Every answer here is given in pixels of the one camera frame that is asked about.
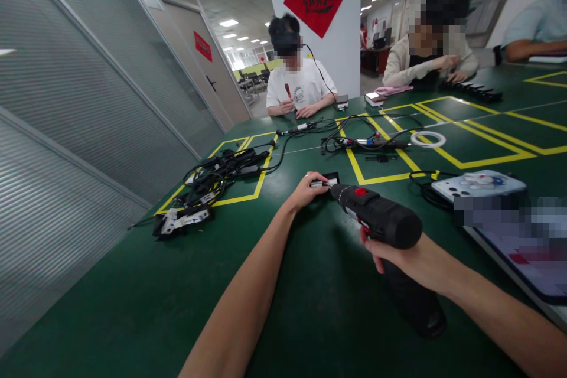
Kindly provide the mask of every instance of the beige cardigan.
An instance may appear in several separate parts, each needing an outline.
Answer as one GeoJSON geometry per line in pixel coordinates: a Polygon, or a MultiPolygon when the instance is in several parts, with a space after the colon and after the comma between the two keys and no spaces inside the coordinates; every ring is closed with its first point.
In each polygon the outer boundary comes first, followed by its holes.
{"type": "MultiPolygon", "coordinates": [[[[444,54],[459,55],[458,70],[468,73],[470,77],[478,69],[478,59],[468,46],[463,34],[451,31],[447,36],[447,42],[444,43],[444,54]]],[[[386,87],[407,86],[413,79],[422,79],[432,68],[432,61],[427,61],[414,67],[409,67],[409,37],[406,35],[395,43],[390,49],[388,63],[382,83],[386,87]]],[[[441,77],[448,75],[448,71],[443,71],[441,77]]]]}

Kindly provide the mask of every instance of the light blue shirt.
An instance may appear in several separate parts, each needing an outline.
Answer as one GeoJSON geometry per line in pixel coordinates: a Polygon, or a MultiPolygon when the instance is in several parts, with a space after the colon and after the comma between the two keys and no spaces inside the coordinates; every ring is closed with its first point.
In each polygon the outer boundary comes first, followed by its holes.
{"type": "Polygon", "coordinates": [[[567,0],[536,0],[506,28],[502,46],[516,40],[567,40],[567,0]]]}

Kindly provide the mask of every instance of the black drill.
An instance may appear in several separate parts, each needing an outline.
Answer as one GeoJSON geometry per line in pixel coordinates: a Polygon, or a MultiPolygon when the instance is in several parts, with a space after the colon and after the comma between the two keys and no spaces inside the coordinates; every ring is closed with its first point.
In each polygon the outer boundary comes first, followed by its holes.
{"type": "MultiPolygon", "coordinates": [[[[335,184],[331,195],[344,212],[362,224],[370,238],[397,249],[409,249],[421,237],[421,220],[412,210],[363,187],[335,184]]],[[[435,338],[447,324],[437,295],[393,263],[381,259],[402,316],[423,338],[435,338]]]]}

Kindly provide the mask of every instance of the phone case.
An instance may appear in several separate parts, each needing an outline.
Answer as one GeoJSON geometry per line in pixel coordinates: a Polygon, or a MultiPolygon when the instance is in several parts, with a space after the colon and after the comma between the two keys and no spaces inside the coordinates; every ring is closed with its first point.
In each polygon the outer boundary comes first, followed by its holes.
{"type": "Polygon", "coordinates": [[[433,182],[431,187],[450,202],[460,197],[507,196],[526,190],[526,184],[493,170],[465,173],[433,182]]]}

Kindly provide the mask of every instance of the white t-shirt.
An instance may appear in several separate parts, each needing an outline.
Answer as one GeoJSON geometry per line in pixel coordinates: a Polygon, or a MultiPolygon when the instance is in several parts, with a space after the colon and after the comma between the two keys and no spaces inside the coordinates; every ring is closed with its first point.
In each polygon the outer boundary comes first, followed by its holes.
{"type": "MultiPolygon", "coordinates": [[[[317,65],[319,65],[327,86],[336,94],[337,88],[327,74],[327,70],[321,62],[317,61],[317,65]]],[[[323,82],[313,59],[302,58],[302,66],[299,71],[289,71],[283,65],[271,72],[268,80],[266,107],[279,106],[284,100],[289,100],[288,92],[285,90],[286,83],[289,85],[289,92],[297,109],[313,105],[329,93],[329,89],[323,82]]]]}

